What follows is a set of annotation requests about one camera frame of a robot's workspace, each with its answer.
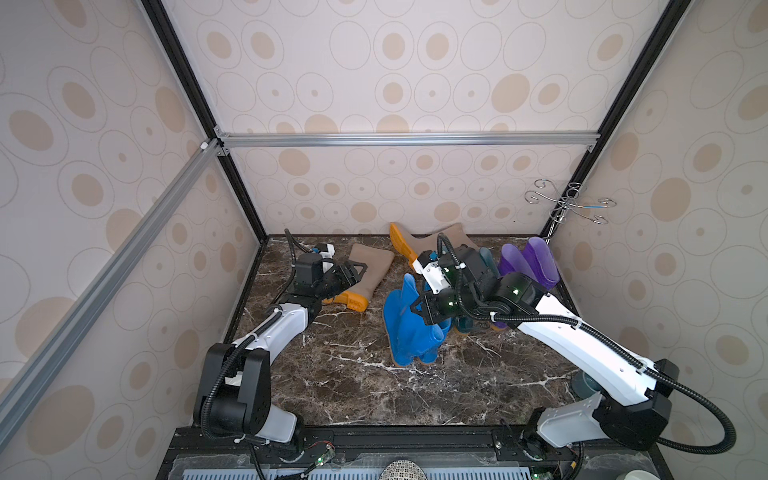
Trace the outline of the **teal boot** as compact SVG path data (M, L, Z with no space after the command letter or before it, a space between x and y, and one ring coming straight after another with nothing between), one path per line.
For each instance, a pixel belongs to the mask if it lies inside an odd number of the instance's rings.
M481 247L479 249L479 255L481 256L484 265L488 267L494 275L499 275L499 270L494 262L491 250L487 247ZM455 322L454 327L459 333L464 335L480 334L489 330L504 331L507 329L505 325L498 326L495 323L475 321L467 317L459 318Z

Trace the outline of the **purple boot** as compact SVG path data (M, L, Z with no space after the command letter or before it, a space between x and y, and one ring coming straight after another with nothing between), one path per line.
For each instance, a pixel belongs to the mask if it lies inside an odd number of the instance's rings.
M532 280L536 279L533 269L523 256L522 251L513 244L504 244L501 247L498 270L501 277L504 277L509 273L519 272Z
M548 243L540 237L530 237L522 251L534 279L547 290L560 282L560 273Z

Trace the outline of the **beige boot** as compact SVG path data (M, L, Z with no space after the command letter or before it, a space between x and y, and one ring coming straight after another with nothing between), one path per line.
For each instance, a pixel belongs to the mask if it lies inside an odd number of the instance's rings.
M350 289L324 300L324 304L343 304L348 309L364 312L373 296L374 290L381 283L394 260L394 253L389 250L369 247L356 243L352 246L349 259L367 266L361 281Z
M409 267L423 251L435 251L437 249L437 237L443 233L457 249L461 245L466 245L476 250L479 247L465 234L463 226L459 223L452 224L426 237L415 237L404 225L400 223L391 223L389 228L390 239L394 249L407 259Z

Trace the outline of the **blue boot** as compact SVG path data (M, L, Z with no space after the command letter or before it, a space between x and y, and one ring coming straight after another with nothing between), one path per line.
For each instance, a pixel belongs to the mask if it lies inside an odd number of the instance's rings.
M414 360L434 363L446 333L439 324L427 325L410 309L418 293L410 284L391 292L383 308L392 358L398 366L408 366Z
M438 324L426 324L424 319L411 309L420 293L414 277L406 274L403 280L400 300L400 323L397 329L398 358L403 365L418 359L423 364L433 364L438 350L446 340L451 323L445 320Z

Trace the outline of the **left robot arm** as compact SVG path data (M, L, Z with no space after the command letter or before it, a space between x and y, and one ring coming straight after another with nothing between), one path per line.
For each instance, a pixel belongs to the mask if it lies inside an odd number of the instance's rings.
M322 303L359 283L366 270L362 262L304 253L266 318L240 339L210 347L193 412L205 437L294 441L299 418L272 404L271 365L316 319Z

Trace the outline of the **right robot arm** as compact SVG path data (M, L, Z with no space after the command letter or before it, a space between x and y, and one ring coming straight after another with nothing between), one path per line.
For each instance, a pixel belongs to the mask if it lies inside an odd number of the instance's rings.
M650 448L671 413L670 388L656 379L653 361L609 346L546 288L519 272L500 276L467 246L422 252L412 263L427 287L411 305L425 323L466 317L504 323L546 344L595 380L596 393L535 411L521 435L530 456L548 446L610 439L634 450Z

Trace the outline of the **grey-green cup right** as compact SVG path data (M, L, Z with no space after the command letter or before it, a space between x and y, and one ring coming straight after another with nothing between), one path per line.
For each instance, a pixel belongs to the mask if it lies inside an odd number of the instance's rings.
M577 371L570 380L570 390L575 398L584 400L601 392L601 386L582 370Z

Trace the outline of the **horizontal aluminium rail back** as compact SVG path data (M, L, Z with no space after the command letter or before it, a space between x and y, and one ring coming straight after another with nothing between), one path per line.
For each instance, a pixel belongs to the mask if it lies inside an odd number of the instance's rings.
M408 133L314 133L234 134L221 137L227 148L320 148L320 147L429 147L595 145L596 131L522 132L408 132Z

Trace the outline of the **black base frame front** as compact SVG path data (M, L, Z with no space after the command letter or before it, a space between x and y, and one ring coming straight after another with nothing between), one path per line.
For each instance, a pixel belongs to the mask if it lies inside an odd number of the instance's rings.
M326 426L306 430L305 450L282 455L274 444L207 440L180 428L159 479L379 479L397 461L421 479L620 479L632 471L672 473L657 448L636 452L594 440L529 458L515 428L497 426Z

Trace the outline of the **diagonal aluminium rail left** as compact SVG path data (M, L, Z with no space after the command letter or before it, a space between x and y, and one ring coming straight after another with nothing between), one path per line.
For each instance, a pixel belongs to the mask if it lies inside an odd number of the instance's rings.
M198 149L11 383L1 400L3 449L222 146L222 140L210 138Z

